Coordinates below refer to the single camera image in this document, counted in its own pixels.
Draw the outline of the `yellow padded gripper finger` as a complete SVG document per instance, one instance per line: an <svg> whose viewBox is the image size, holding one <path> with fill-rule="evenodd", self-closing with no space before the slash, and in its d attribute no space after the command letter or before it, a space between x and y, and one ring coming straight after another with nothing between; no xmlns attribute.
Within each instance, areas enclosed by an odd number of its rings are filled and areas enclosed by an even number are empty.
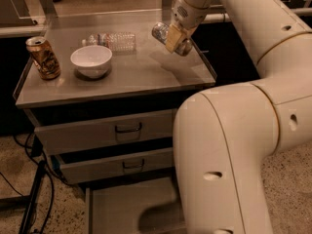
<svg viewBox="0 0 312 234"><path fill-rule="evenodd" d="M166 40L166 49L172 53L178 45L185 39L185 33L176 25L170 24Z"/></svg>

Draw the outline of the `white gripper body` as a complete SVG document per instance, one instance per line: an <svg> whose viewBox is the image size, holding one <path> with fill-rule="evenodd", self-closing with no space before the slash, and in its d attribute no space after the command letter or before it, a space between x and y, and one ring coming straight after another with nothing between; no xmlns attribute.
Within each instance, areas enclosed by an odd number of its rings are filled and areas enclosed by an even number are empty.
<svg viewBox="0 0 312 234"><path fill-rule="evenodd" d="M211 0L176 0L174 19L184 29L197 27L206 17Z"/></svg>

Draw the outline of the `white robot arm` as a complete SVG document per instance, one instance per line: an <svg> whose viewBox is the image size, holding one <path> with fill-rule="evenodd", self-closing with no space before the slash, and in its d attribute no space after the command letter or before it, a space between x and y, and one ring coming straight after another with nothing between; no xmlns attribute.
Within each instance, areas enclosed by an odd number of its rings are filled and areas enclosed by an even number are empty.
<svg viewBox="0 0 312 234"><path fill-rule="evenodd" d="M168 49L214 0L176 0ZM261 164L311 138L310 27L280 0L219 0L259 75L186 100L174 124L175 170L188 234L273 234Z"/></svg>

